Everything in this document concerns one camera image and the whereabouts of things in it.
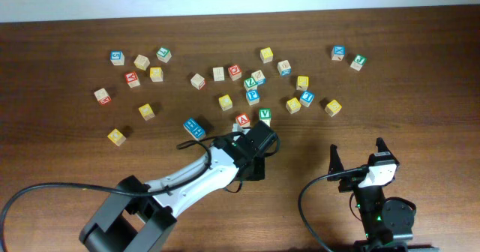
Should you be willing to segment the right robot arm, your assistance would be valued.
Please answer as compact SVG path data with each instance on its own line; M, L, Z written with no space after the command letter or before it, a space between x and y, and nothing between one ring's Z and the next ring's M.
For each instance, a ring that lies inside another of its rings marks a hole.
M431 245L409 246L413 239L416 205L400 197L385 197L383 188L395 180L399 160L382 138L376 139L377 152L366 164L345 169L336 145L330 146L329 182L339 182L341 193L352 193L357 203L365 240L356 241L354 251L438 251Z

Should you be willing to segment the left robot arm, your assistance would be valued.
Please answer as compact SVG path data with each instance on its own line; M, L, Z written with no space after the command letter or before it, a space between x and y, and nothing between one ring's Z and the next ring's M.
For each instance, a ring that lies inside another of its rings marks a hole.
M89 251L160 251L178 216L213 191L232 182L265 177L265 159L278 135L264 122L234 125L216 136L205 154L164 178L141 183L131 175L118 183L79 234Z

